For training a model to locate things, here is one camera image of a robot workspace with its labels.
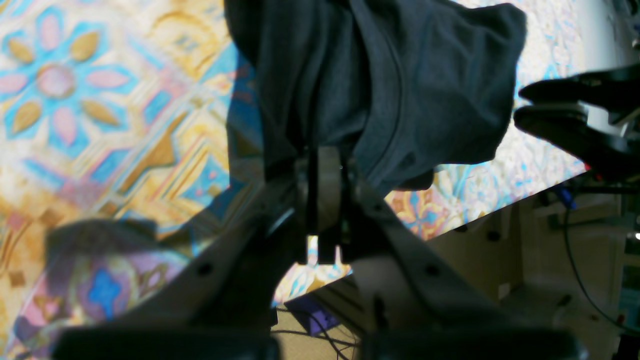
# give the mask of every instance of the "purple box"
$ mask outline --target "purple box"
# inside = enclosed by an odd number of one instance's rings
[[[322,334],[321,326],[324,327],[325,330],[329,330],[340,325],[338,319],[322,308],[322,306],[309,295],[298,297],[286,302],[284,305],[311,336]]]

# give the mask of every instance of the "patterned tablecloth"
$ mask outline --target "patterned tablecloth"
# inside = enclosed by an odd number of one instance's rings
[[[572,0],[514,3],[529,16],[518,87],[582,70]],[[210,244],[260,186],[261,130],[221,0],[0,0],[0,44],[0,356],[23,359]],[[387,200],[429,239],[583,170],[512,127],[496,160]],[[294,266],[274,301],[348,271]]]

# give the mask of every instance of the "table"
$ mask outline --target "table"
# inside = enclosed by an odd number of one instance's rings
[[[518,87],[584,68],[572,0],[513,2],[529,16]],[[259,188],[261,130],[221,0],[0,0],[0,39],[0,356],[13,359],[179,273]],[[442,166],[429,190],[387,201],[427,240],[582,171],[512,126],[496,160]],[[348,271],[294,266],[274,303]]]

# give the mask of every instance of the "black wire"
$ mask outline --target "black wire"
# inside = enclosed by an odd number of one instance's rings
[[[571,209],[567,208],[566,213],[564,213],[564,227],[563,227],[564,245],[566,246],[566,253],[569,256],[569,262],[571,263],[573,274],[575,276],[575,279],[578,281],[578,285],[580,286],[582,293],[587,298],[591,306],[593,306],[593,308],[596,309],[596,311],[598,311],[600,315],[602,315],[602,317],[605,318],[608,322],[612,323],[613,325],[615,325],[616,327],[624,331],[632,333],[633,335],[636,335],[636,336],[640,335],[640,331],[637,331],[628,326],[618,323],[616,320],[614,320],[609,315],[607,315],[602,309],[600,309],[600,307],[598,307],[595,301],[593,301],[593,299],[591,298],[591,295],[587,291],[587,288],[584,286],[584,283],[582,282],[582,278],[580,277],[580,273],[578,273],[578,267],[575,264],[575,258],[573,257],[573,251],[571,249],[571,242],[569,241],[569,215],[570,214],[571,214]]]
[[[313,319],[313,321],[316,322],[316,324],[318,325],[318,327],[320,327],[320,330],[322,330],[322,332],[324,333],[324,336],[327,337],[327,342],[329,343],[329,345],[331,345],[331,347],[335,350],[335,352],[338,354],[338,356],[342,359],[342,360],[350,360],[349,358],[347,358],[344,354],[342,354],[342,352],[340,352],[340,349],[338,349],[337,346],[335,346],[335,342],[333,342],[333,339],[331,336],[329,336],[329,334],[327,333],[326,329],[324,328],[324,326],[322,325],[322,323],[320,322],[320,320],[318,320],[312,313],[309,313],[308,311],[292,311],[289,309],[281,309],[279,307],[276,308],[277,311],[281,311],[283,313],[290,313],[290,314],[303,314],[305,316],[308,316],[309,318]]]
[[[304,331],[295,331],[295,330],[272,330],[271,331],[272,334],[292,334],[292,335],[303,335],[303,336],[307,336],[309,338],[312,339],[319,339],[319,340],[331,340],[336,344],[339,345],[344,345],[346,346],[346,348],[349,347],[353,347],[353,343],[349,343],[347,341],[342,341],[342,340],[338,340],[338,339],[334,339],[334,338],[325,338],[324,336],[311,336],[308,332],[304,332]]]

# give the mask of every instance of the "dark gray cloth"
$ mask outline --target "dark gray cloth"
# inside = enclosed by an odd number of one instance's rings
[[[226,0],[225,11],[256,70],[268,169],[339,145],[387,193],[428,188],[439,164],[495,156],[526,34],[514,6]]]

